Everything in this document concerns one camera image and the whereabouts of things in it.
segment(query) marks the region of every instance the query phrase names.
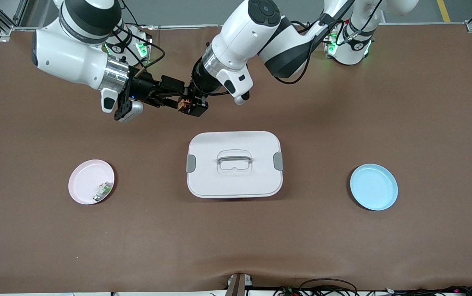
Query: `container lid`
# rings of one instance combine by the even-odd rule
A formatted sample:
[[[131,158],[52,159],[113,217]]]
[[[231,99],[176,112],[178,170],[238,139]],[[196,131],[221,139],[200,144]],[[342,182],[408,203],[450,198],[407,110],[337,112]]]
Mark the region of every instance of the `container lid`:
[[[351,193],[361,206],[370,210],[386,210],[399,193],[395,177],[378,164],[363,164],[353,172],[349,182]]]
[[[187,183],[197,197],[268,197],[283,182],[280,142],[270,132],[216,132],[194,137]]]

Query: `wire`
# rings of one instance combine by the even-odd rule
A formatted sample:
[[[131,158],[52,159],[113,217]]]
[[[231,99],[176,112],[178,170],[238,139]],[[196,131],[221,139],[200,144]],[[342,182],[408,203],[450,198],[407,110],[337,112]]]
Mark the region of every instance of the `wire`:
[[[136,24],[136,23],[127,23],[127,22],[125,22],[125,24],[127,24],[127,25],[136,25],[138,27],[142,27],[142,26],[153,26],[153,27],[155,27],[154,25],[150,25],[150,24]]]
[[[322,12],[320,13],[320,15],[322,15],[322,13],[324,13],[325,10],[326,10],[326,0],[324,0],[324,7],[322,7]]]
[[[306,24],[302,24],[302,22],[299,22],[299,21],[291,21],[291,24],[300,25],[300,26],[302,26],[304,29],[307,28],[307,25],[306,25]]]
[[[135,22],[136,26],[139,26],[136,17],[134,16],[134,14],[133,14],[132,11],[130,10],[130,8],[128,8],[127,4],[125,3],[125,0],[121,0],[121,2],[123,2],[123,5],[124,5],[125,8],[127,9],[127,11],[130,13],[130,15],[132,16],[132,19],[134,19],[134,22]]]
[[[302,30],[298,31],[298,33],[308,31],[314,24],[315,24],[315,22],[313,22],[313,23],[310,24],[309,26],[304,27]]]
[[[373,9],[373,13],[369,16],[368,18],[368,21],[364,24],[364,26],[360,29],[360,32],[362,32],[366,26],[368,26],[369,22],[371,21],[371,19],[373,18],[373,15],[375,15],[375,13],[377,12],[377,8],[379,8],[379,5],[382,3],[383,0],[380,0],[377,5],[375,6],[375,9]]]
[[[195,71],[196,67],[199,65],[200,61],[201,61],[201,58],[199,58],[199,60],[196,61],[196,63],[195,63],[194,66],[192,67],[192,73],[191,73],[191,75],[190,75],[191,81],[192,81],[192,84],[194,85],[194,87],[195,87],[199,92],[201,92],[201,93],[204,94],[204,95],[218,96],[218,95],[226,95],[226,94],[228,94],[229,92],[215,92],[215,93],[204,92],[204,91],[202,91],[202,90],[198,87],[198,85],[197,85],[196,82],[194,81],[194,71]]]
[[[340,28],[340,31],[342,30],[343,26],[344,26],[344,21],[339,19],[337,21],[335,21],[333,23],[332,26],[330,27],[333,27],[336,25],[336,23],[340,23],[342,22],[342,27]],[[287,84],[287,85],[292,85],[292,84],[295,84],[297,83],[298,81],[302,80],[303,76],[305,75],[305,72],[307,71],[307,67],[309,66],[309,60],[311,59],[311,48],[313,47],[313,41],[315,40],[315,38],[311,39],[311,41],[309,41],[309,48],[308,48],[308,53],[307,53],[307,60],[305,61],[305,65],[304,65],[304,68],[303,68],[303,71],[302,73],[300,73],[300,76],[295,79],[294,81],[285,81],[285,80],[281,80],[280,78],[278,77],[274,77],[274,79],[276,79],[277,81],[283,83],[283,84]]]
[[[395,291],[391,296],[437,296],[439,294],[444,296],[444,293],[463,293],[466,296],[472,296],[472,287],[451,286],[441,290]]]
[[[308,284],[308,283],[312,283],[312,282],[323,282],[323,281],[332,281],[332,282],[341,282],[341,283],[345,283],[345,284],[348,284],[350,286],[353,287],[353,289],[355,289],[355,294],[358,295],[357,293],[357,288],[354,284],[348,282],[348,281],[344,281],[344,280],[340,280],[340,279],[333,279],[331,277],[323,277],[322,279],[312,279],[312,280],[308,280],[308,281],[305,281],[303,283],[300,284],[300,287],[298,287],[298,289],[301,289],[304,285]]]
[[[134,58],[136,58],[136,60],[138,61],[138,63],[144,67],[142,61],[137,57],[137,55],[132,51],[132,49],[130,49],[128,47],[128,44],[126,44],[123,40],[121,40],[119,38],[119,36],[116,34],[116,32],[112,31],[112,34],[117,38],[117,40],[119,40],[119,42],[121,42],[121,44],[134,56]]]
[[[161,52],[161,56],[159,56],[159,58],[156,58],[153,62],[149,62],[148,64],[146,64],[146,65],[144,66],[144,69],[147,69],[148,67],[152,66],[152,65],[155,64],[156,62],[159,62],[160,60],[162,60],[162,59],[165,57],[165,51],[164,51],[161,47],[159,47],[159,46],[153,44],[153,43],[150,42],[150,41],[147,41],[147,40],[145,40],[145,39],[142,39],[142,38],[140,38],[140,37],[138,37],[138,36],[132,34],[132,32],[126,31],[125,29],[121,28],[120,26],[116,26],[116,27],[117,27],[119,30],[121,30],[121,31],[123,31],[123,32],[125,32],[125,33],[127,33],[128,35],[130,35],[130,36],[132,36],[132,37],[134,37],[134,38],[136,38],[136,39],[139,39],[140,41],[143,41],[143,42],[146,43],[146,44],[149,44],[149,45],[155,47],[157,50],[159,50],[159,51]]]
[[[375,6],[375,9],[373,9],[373,12],[369,15],[368,20],[367,20],[366,23],[362,26],[362,28],[361,28],[360,30],[356,31],[356,32],[353,32],[353,33],[352,33],[351,35],[349,35],[349,36],[355,36],[355,37],[356,37],[357,34],[360,34],[362,31],[364,31],[364,29],[366,28],[366,26],[368,26],[369,22],[371,21],[371,19],[373,18],[373,16],[374,16],[375,13],[377,12],[377,8],[379,8],[379,5],[382,3],[382,1],[383,1],[383,0],[379,0],[379,2],[377,3],[377,5]],[[337,46],[341,46],[341,45],[344,45],[344,44],[349,43],[349,41],[350,41],[350,40],[344,39],[344,40],[342,41],[342,43],[338,43],[338,42],[337,42],[336,45],[337,45]]]

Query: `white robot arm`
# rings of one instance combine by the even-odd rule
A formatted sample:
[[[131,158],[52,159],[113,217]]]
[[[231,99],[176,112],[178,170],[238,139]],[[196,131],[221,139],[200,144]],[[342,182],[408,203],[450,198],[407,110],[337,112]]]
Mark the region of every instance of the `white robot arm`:
[[[344,65],[357,64],[365,56],[371,37],[379,26],[382,12],[396,16],[406,15],[419,0],[356,0],[353,14],[342,33],[336,36],[338,46],[328,54]]]
[[[33,36],[32,60],[46,73],[101,91],[110,113],[128,77],[128,65],[101,51],[121,19],[116,0],[65,0],[59,17]]]
[[[64,1],[53,0],[53,3],[60,11]],[[147,60],[150,56],[151,47],[139,41],[140,39],[147,40],[146,33],[139,30],[136,26],[126,25],[123,19],[120,19],[117,26],[122,30],[119,28],[114,29],[114,32],[110,34],[104,43],[108,54],[115,56],[119,60],[125,56],[127,63],[131,66],[138,64],[139,60]]]
[[[221,33],[214,38],[202,58],[202,63],[194,70],[196,81],[200,79],[208,81],[207,88],[202,88],[200,83],[198,88],[210,92],[217,90],[216,86],[219,87],[221,84],[234,96],[236,103],[244,103],[248,99],[252,80],[238,82],[236,78],[243,73],[245,78],[249,77],[244,64],[253,54],[264,60],[265,66],[274,77],[292,77],[307,66],[311,53],[329,35],[330,30],[341,23],[340,19],[353,3],[353,16],[347,28],[343,30],[344,36],[339,36],[341,46],[336,49],[333,57],[343,64],[356,64],[362,59],[364,51],[361,49],[369,43],[373,31],[379,24],[379,10],[375,8],[379,1],[381,9],[395,15],[408,13],[418,2],[418,0],[331,0],[324,13],[310,28],[304,30],[307,32],[300,34],[291,22],[279,13],[272,0],[245,0],[223,24]],[[269,26],[259,22],[249,23],[249,19],[255,19],[251,15],[252,5],[260,8],[261,18],[270,17],[268,21],[272,19],[274,22],[270,22]],[[264,5],[267,8],[273,7],[275,13],[270,14],[263,9]],[[278,15],[281,15],[279,23],[277,23]],[[261,34],[255,36],[254,33],[258,32],[255,28],[261,28]],[[206,73],[215,80],[209,81]]]
[[[253,86],[247,69],[280,24],[281,13],[272,0],[244,0],[223,24],[201,62],[193,71],[192,82],[204,95],[223,85],[241,105]]]

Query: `brown fabric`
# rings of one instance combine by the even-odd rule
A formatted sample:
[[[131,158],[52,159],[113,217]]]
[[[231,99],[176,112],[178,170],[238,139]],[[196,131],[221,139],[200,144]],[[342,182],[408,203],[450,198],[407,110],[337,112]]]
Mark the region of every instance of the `brown fabric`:
[[[164,30],[151,68],[188,82],[217,28]],[[209,98],[201,118],[146,106],[128,124],[99,93],[47,75],[31,33],[0,44],[0,293],[219,289],[336,277],[360,289],[472,285],[472,34],[464,25],[381,26],[356,66],[311,58],[294,86],[249,61],[251,99]],[[187,189],[198,133],[277,135],[284,184],[273,197],[215,201]],[[116,171],[104,202],[67,192],[73,169]],[[363,163],[388,168],[399,197],[382,212],[347,192]]]

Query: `pink plate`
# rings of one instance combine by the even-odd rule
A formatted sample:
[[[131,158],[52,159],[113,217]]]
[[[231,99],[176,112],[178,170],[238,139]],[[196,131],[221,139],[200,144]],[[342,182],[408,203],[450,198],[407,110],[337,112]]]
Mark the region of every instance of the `pink plate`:
[[[74,201],[79,204],[97,204],[93,195],[104,182],[113,183],[116,179],[112,167],[105,161],[94,159],[81,163],[71,174],[68,191]]]

